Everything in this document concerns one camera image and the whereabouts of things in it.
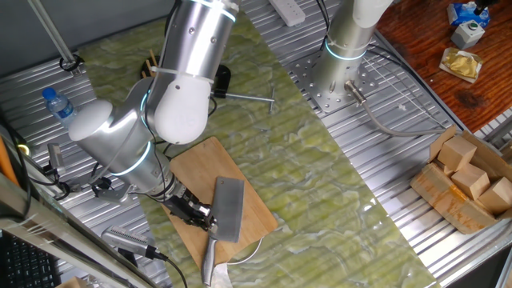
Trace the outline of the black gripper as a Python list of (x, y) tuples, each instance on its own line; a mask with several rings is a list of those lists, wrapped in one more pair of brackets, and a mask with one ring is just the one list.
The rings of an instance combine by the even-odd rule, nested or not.
[(183, 184), (173, 188), (170, 197), (163, 204), (173, 216), (180, 218), (185, 224), (196, 226), (206, 232), (210, 231), (217, 221), (212, 206), (200, 202)]

